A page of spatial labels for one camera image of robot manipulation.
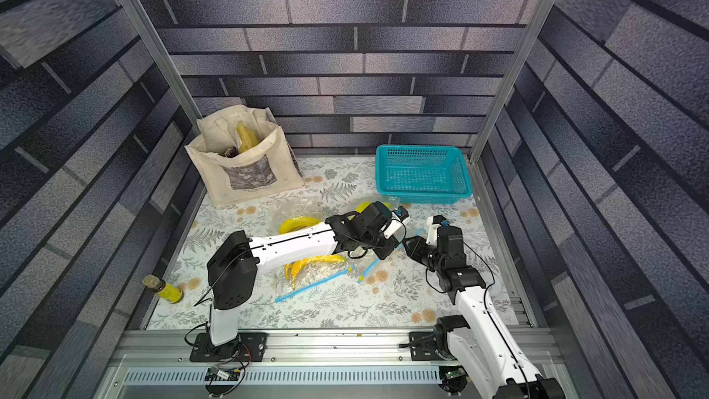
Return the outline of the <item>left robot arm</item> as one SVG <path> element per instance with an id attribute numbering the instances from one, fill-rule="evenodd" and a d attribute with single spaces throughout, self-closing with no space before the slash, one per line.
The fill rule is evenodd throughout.
<path id="1" fill-rule="evenodd" d="M 207 332 L 219 347 L 238 337 L 238 308 L 252 296 L 257 276 L 279 266 L 358 248 L 386 259 L 403 241 L 408 210 L 390 210 L 379 201 L 363 212 L 347 212 L 293 233 L 250 238 L 242 231 L 227 237 L 207 263 L 212 297 Z"/>

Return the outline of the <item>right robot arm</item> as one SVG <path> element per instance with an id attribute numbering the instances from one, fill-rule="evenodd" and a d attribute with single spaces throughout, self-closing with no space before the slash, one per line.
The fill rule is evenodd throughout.
<path id="1" fill-rule="evenodd" d="M 437 319 L 433 341 L 442 358 L 462 366 L 483 398 L 563 398 L 514 340 L 495 310 L 489 285 L 467 263 L 463 231 L 441 216 L 429 218 L 428 236 L 408 238 L 407 256 L 435 273 L 439 290 L 457 313 Z"/>

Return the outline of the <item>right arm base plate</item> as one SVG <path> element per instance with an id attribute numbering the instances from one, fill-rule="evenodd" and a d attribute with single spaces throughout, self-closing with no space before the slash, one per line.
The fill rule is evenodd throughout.
<path id="1" fill-rule="evenodd" d="M 410 332 L 408 347 L 413 361 L 440 361 L 433 332 Z"/>

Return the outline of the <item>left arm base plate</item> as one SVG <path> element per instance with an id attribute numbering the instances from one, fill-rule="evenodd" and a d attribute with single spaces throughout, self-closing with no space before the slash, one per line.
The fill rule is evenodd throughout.
<path id="1" fill-rule="evenodd" d="M 262 362 L 268 335 L 265 332 L 241 332 L 237 338 L 223 345 L 214 345 L 206 332 L 198 334 L 196 343 L 192 345 L 189 361 L 226 362 L 238 361 Z"/>

